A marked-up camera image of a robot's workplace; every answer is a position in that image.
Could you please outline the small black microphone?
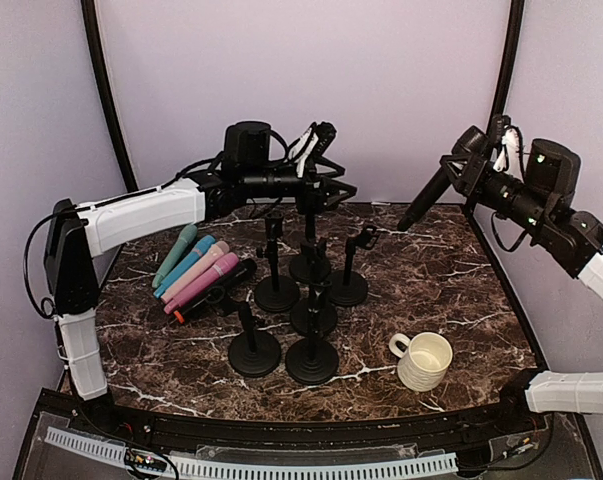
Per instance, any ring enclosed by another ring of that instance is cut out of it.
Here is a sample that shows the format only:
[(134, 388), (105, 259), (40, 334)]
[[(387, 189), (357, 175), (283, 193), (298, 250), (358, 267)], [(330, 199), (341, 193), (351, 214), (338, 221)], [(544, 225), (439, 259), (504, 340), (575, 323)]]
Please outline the small black microphone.
[[(472, 153), (487, 159), (488, 146), (488, 136), (478, 127), (471, 126), (458, 138), (451, 154)], [(419, 222), (450, 186), (456, 190), (455, 183), (458, 177), (459, 175), (446, 175), (440, 166), (410, 204), (399, 221), (397, 229), (407, 231), (414, 223)]]

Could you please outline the black stand of tall microphone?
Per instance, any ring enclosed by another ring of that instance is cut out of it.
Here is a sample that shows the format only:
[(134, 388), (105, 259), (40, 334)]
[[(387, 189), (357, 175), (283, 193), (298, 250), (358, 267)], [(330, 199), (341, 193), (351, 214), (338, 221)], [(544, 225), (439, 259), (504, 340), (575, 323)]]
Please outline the black stand of tall microphone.
[(316, 252), (316, 220), (315, 212), (310, 209), (305, 213), (305, 234), (300, 244), (301, 252), (293, 257), (289, 265), (291, 277), (302, 284), (312, 280), (313, 268), (316, 267), (320, 279), (331, 273), (331, 264), (325, 253)]

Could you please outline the black stand of small microphone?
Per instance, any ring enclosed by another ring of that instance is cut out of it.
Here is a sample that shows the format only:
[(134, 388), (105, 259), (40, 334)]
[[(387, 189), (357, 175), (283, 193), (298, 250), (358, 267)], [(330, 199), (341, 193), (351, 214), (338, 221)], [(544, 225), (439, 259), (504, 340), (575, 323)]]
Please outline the black stand of small microphone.
[(344, 268), (332, 272), (329, 276), (331, 303), (341, 307), (354, 307), (366, 300), (368, 282), (353, 270), (354, 257), (358, 249), (372, 250), (379, 236), (380, 232), (376, 226), (365, 225), (357, 235), (347, 238)]

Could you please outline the tall black microphone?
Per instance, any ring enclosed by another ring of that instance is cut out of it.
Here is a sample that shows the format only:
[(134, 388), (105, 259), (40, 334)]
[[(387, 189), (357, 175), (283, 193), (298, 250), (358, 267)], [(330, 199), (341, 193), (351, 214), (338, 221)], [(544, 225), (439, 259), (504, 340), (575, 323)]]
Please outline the tall black microphone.
[(197, 308), (204, 304), (220, 303), (231, 289), (250, 280), (256, 272), (256, 268), (257, 264), (253, 259), (247, 258), (239, 261), (232, 270), (219, 277), (184, 306), (177, 308), (173, 315), (181, 324), (184, 324), (186, 318)]

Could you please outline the black stand of pink microphone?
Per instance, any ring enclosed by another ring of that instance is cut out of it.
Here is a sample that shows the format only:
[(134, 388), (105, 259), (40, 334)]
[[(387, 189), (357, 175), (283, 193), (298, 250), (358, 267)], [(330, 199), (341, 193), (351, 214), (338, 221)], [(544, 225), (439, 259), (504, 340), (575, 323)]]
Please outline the black stand of pink microphone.
[(283, 234), (283, 217), (279, 212), (265, 216), (266, 246), (258, 247), (258, 258), (266, 258), (270, 275), (263, 278), (254, 290), (256, 305), (270, 313), (283, 313), (292, 309), (300, 299), (297, 283), (288, 276), (280, 274), (278, 240)]

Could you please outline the beige microphone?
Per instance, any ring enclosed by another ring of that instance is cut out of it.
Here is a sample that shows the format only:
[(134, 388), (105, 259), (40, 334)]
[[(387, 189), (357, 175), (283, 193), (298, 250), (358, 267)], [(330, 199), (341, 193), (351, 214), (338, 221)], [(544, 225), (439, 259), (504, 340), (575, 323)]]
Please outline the beige microphone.
[(175, 295), (177, 295), (193, 280), (201, 276), (219, 258), (227, 254), (229, 251), (230, 248), (225, 241), (218, 241), (210, 246), (207, 252), (199, 260), (197, 260), (165, 290), (165, 292), (160, 296), (160, 299), (167, 304)]

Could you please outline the pink microphone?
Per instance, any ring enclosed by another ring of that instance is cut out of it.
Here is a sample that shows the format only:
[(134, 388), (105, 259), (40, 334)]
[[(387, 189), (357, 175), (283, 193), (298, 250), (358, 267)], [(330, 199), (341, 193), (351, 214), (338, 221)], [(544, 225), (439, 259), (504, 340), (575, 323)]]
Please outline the pink microphone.
[(172, 313), (179, 307), (184, 306), (195, 296), (202, 293), (207, 287), (212, 285), (216, 280), (230, 272), (239, 262), (238, 256), (233, 253), (227, 253), (217, 260), (211, 267), (203, 272), (199, 277), (186, 285), (178, 292), (165, 306), (166, 314)]

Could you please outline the blue microphone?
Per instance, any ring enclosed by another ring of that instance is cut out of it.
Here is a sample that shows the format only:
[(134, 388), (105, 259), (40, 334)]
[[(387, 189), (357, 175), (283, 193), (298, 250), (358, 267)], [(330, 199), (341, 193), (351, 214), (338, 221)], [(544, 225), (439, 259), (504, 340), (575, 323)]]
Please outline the blue microphone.
[(153, 295), (155, 298), (161, 297), (165, 291), (178, 280), (191, 266), (193, 266), (208, 249), (216, 242), (212, 235), (206, 235), (198, 240), (192, 250), (170, 271), (165, 279), (159, 284)]

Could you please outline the black stand of beige microphone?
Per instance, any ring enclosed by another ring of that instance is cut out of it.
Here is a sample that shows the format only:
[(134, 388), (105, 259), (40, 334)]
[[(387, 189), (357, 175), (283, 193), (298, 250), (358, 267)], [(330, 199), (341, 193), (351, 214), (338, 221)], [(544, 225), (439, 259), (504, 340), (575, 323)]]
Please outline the black stand of beige microphone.
[[(326, 254), (327, 241), (320, 239), (315, 247), (318, 254)], [(302, 335), (308, 335), (308, 322), (314, 320), (322, 337), (326, 337), (337, 326), (336, 309), (328, 302), (327, 297), (331, 288), (328, 276), (320, 279), (318, 270), (313, 268), (312, 280), (308, 285), (308, 297), (301, 299), (290, 312), (290, 323), (294, 330)]]

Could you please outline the mint green microphone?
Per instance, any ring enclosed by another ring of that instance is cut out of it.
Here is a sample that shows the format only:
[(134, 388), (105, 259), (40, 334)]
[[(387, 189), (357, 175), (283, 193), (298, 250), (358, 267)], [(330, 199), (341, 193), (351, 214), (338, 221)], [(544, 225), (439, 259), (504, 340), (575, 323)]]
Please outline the mint green microphone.
[(187, 247), (196, 238), (198, 227), (195, 223), (186, 225), (179, 233), (175, 243), (171, 247), (168, 254), (165, 256), (161, 265), (159, 266), (154, 279), (152, 281), (152, 287), (157, 288), (166, 278), (166, 276), (172, 271), (172, 269), (180, 261), (181, 256), (186, 251)]

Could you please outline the black stand of green microphone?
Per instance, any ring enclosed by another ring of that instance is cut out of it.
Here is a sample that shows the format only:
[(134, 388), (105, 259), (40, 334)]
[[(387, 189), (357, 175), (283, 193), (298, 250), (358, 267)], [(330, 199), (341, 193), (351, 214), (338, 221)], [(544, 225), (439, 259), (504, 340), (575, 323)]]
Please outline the black stand of green microphone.
[(324, 340), (315, 321), (308, 322), (308, 335), (287, 350), (288, 375), (303, 385), (320, 385), (332, 379), (339, 367), (336, 348)]

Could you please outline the black stand of blue microphone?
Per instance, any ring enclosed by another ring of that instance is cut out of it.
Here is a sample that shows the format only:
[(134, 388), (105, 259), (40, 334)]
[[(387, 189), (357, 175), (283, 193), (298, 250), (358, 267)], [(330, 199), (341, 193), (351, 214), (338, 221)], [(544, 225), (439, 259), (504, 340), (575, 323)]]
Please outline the black stand of blue microphone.
[(281, 346), (269, 332), (256, 329), (258, 318), (252, 313), (247, 301), (236, 301), (228, 293), (218, 304), (225, 313), (238, 314), (243, 332), (236, 336), (228, 347), (231, 367), (247, 378), (265, 377), (280, 364)]

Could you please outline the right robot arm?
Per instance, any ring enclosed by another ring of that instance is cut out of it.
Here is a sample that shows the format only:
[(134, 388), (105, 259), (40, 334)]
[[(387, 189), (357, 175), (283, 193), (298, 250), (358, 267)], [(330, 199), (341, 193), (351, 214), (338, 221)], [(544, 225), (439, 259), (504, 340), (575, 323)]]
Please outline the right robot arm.
[[(603, 223), (571, 206), (581, 166), (577, 154), (537, 138), (522, 179), (495, 170), (474, 152), (445, 155), (440, 164), (458, 193), (522, 227), (532, 244), (603, 300)], [(491, 424), (511, 434), (530, 411), (603, 415), (603, 372), (541, 371), (527, 382), (524, 398), (509, 396), (492, 410)]]

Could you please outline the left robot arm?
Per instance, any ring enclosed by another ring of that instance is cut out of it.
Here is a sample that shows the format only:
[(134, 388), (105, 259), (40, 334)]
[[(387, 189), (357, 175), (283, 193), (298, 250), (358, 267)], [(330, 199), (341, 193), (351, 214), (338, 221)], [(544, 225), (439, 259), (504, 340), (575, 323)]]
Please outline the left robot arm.
[(60, 200), (39, 221), (48, 228), (43, 266), (49, 294), (33, 305), (55, 322), (71, 384), (87, 401), (82, 417), (101, 436), (115, 435), (122, 415), (100, 398), (108, 385), (96, 334), (101, 288), (94, 258), (156, 232), (226, 217), (250, 200), (289, 198), (300, 213), (320, 213), (355, 196), (356, 187), (341, 180), (344, 167), (324, 155), (336, 137), (331, 123), (312, 123), (273, 160), (270, 143), (278, 137), (266, 122), (235, 123), (220, 153), (173, 179), (96, 202)]

